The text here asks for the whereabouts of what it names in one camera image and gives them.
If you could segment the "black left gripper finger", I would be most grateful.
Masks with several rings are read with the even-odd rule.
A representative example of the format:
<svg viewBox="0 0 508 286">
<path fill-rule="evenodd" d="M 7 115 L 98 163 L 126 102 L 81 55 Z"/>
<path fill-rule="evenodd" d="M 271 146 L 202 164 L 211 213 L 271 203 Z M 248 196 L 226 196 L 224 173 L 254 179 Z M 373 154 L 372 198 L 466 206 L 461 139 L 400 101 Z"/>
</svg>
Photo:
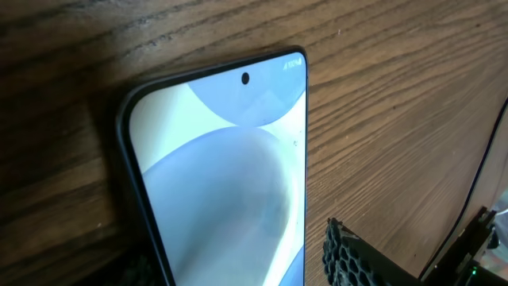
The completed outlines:
<svg viewBox="0 0 508 286">
<path fill-rule="evenodd" d="M 322 263 L 331 286 L 419 286 L 396 265 L 335 218 L 327 220 Z"/>
</svg>

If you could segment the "blue Galaxy smartphone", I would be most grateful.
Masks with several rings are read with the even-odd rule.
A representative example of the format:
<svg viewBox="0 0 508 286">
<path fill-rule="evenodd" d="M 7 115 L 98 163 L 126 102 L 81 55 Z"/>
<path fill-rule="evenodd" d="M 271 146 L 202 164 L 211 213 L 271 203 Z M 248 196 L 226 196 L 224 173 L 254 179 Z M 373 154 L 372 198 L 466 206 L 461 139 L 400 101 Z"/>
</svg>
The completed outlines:
<svg viewBox="0 0 508 286">
<path fill-rule="evenodd" d="M 308 79 L 288 46 L 125 95 L 116 138 L 159 284 L 304 284 Z"/>
</svg>

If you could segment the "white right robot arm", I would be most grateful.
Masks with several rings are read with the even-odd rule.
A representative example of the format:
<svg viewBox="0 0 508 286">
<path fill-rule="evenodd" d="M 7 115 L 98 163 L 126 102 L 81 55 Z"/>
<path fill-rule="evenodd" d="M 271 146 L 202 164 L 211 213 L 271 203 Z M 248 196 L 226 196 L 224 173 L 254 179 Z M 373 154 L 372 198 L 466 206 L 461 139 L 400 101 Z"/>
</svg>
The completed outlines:
<svg viewBox="0 0 508 286">
<path fill-rule="evenodd" d="M 430 286 L 507 286 L 506 279 L 480 264 L 495 234 L 495 215 L 482 207 L 421 282 Z"/>
</svg>

